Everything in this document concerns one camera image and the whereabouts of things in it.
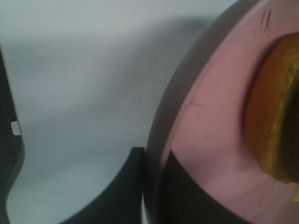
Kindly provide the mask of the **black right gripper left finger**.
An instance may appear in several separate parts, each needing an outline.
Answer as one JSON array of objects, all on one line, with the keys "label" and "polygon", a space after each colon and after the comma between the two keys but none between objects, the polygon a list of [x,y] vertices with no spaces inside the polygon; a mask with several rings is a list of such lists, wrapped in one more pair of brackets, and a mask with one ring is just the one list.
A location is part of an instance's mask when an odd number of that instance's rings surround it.
[{"label": "black right gripper left finger", "polygon": [[141,224],[145,149],[131,149],[112,182],[64,224]]}]

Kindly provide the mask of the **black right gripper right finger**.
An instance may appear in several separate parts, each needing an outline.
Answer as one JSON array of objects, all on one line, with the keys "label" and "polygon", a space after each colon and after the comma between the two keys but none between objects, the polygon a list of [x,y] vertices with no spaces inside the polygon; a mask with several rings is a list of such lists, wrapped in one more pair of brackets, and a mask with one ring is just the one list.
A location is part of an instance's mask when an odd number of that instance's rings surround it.
[{"label": "black right gripper right finger", "polygon": [[199,187],[173,152],[170,152],[163,172],[158,222],[160,224],[248,223]]}]

